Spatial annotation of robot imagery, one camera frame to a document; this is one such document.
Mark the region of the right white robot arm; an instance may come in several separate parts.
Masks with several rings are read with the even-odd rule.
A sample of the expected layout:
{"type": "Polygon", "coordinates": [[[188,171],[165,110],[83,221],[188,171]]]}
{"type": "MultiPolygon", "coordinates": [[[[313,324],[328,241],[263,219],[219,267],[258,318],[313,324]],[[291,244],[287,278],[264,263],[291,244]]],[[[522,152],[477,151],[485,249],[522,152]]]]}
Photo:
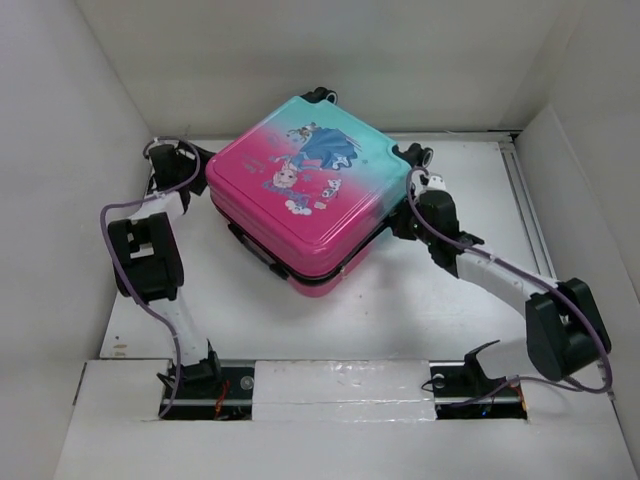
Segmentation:
{"type": "Polygon", "coordinates": [[[502,380],[564,382],[589,393],[611,389],[611,341],[585,282],[541,276],[493,254],[482,239],[460,229],[445,191],[409,191],[401,213],[396,236],[424,243],[438,267],[490,293],[524,320],[523,351],[506,361],[502,380]]]}

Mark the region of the teal pink suitcase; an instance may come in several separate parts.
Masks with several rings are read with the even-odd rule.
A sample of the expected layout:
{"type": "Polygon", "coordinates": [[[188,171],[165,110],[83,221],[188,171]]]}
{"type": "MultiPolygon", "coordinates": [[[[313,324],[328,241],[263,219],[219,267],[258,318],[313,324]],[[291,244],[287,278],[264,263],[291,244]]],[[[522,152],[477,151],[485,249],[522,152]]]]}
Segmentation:
{"type": "Polygon", "coordinates": [[[331,292],[366,256],[406,199],[406,150],[341,109],[335,91],[294,96],[216,153],[211,200],[247,250],[307,297],[331,292]]]}

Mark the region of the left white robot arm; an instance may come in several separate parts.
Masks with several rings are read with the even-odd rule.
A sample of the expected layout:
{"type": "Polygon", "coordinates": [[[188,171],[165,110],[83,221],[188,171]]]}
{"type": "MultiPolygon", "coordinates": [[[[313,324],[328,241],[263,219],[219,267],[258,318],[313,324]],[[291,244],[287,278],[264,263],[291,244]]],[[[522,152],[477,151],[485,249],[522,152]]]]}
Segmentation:
{"type": "Polygon", "coordinates": [[[116,285],[169,330],[176,361],[158,375],[164,385],[212,396],[222,387],[223,373],[181,295],[185,272],[172,223],[186,214],[193,195],[204,193],[205,167],[214,154],[164,137],[147,144],[143,156],[151,175],[143,199],[133,204],[137,210],[124,219],[101,220],[116,285]]]}

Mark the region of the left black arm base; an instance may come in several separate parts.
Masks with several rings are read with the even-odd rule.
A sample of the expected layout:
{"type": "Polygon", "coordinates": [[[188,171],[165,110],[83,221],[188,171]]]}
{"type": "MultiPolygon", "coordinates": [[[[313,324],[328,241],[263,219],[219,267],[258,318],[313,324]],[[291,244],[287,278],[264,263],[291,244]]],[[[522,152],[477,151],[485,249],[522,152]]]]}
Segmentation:
{"type": "Polygon", "coordinates": [[[222,380],[217,383],[180,385],[170,402],[172,378],[165,375],[159,405],[162,420],[249,421],[252,419],[255,364],[224,362],[222,380]]]}

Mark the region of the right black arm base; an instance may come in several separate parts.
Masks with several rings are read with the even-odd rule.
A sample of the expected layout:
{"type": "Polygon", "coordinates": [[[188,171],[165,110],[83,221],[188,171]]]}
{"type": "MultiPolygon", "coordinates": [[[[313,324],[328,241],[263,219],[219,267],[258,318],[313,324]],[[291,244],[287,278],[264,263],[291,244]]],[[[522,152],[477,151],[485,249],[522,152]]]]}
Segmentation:
{"type": "Polygon", "coordinates": [[[528,418],[520,386],[505,377],[489,378],[478,361],[478,354],[496,343],[476,347],[462,360],[429,362],[421,390],[432,395],[437,420],[528,418]]]}

